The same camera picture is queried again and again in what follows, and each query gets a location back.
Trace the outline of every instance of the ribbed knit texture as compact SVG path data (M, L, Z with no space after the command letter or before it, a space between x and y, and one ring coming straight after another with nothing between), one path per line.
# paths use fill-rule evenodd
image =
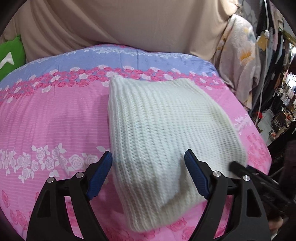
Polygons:
M226 176L231 161L246 165L229 117L189 79L114 76L108 112L114 183L136 232L171 224L204 200L184 164L187 149Z

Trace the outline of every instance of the floral bedsheet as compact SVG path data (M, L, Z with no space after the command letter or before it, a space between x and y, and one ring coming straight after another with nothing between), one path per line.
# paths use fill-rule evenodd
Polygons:
M268 149L242 105L214 66L180 53L149 53L118 45L99 45L43 58L16 69L0 82L0 207L26 239L35 201L45 180L84 171L110 148L107 105L109 78L194 80L229 115L248 153L248 163L267 173ZM110 241L188 240L206 203L175 223L145 233L128 229L112 172L91 201ZM74 234L82 237L70 199L66 206ZM216 236L223 234L231 200Z

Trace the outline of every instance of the white cable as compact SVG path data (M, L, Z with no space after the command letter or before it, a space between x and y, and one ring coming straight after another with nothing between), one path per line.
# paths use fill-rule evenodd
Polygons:
M266 24L266 30L264 33L265 38L269 39L269 17L268 17L268 10L267 10L267 2L266 0L264 0L265 3L265 12L266 12L266 18L267 18L267 24ZM265 41L265 46L266 46L266 55L265 55L265 70L264 70L264 78L263 78L263 83L262 83L262 88L261 88L261 92L260 92L260 103L259 103L259 110L258 110L258 114L257 114L257 118L256 118L256 122L255 122L255 126L258 124L258 119L259 119L259 114L261 111L261 104L262 104L262 95L263 95L263 88L264 88L264 82L265 82L265 78L266 78L266 71L267 71L267 57L268 57L268 50L267 50L267 42Z

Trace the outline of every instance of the green cushion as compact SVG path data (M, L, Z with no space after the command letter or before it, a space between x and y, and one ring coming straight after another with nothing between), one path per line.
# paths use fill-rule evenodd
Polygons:
M25 63L26 54L20 36L0 45L0 81Z

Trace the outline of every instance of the metal screw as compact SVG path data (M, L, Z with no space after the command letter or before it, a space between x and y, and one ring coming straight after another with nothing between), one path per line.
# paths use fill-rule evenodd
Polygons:
M77 178L82 178L83 176L84 176L84 173L83 172L76 173L76 177Z
M246 182L250 181L250 177L247 176L247 175L243 176L242 178L243 178Z
M221 172L219 172L219 171L213 171L213 175L215 177L219 177L219 176L221 176Z
M47 182L48 183L52 183L54 181L54 178L53 177L49 177L48 179L47 179Z

